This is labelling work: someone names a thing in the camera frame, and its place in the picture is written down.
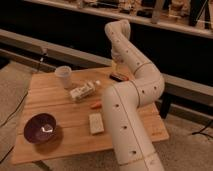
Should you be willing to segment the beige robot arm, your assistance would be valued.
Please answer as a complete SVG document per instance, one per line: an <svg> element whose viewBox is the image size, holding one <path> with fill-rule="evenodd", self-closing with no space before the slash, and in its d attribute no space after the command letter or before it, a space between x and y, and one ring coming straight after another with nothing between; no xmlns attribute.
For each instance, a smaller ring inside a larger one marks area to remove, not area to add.
<svg viewBox="0 0 213 171"><path fill-rule="evenodd" d="M130 41L128 20L110 22L105 33L112 56L122 60L134 80L116 83L102 93L102 109L120 171L164 171L137 109L156 101L163 93L164 78L155 64Z"/></svg>

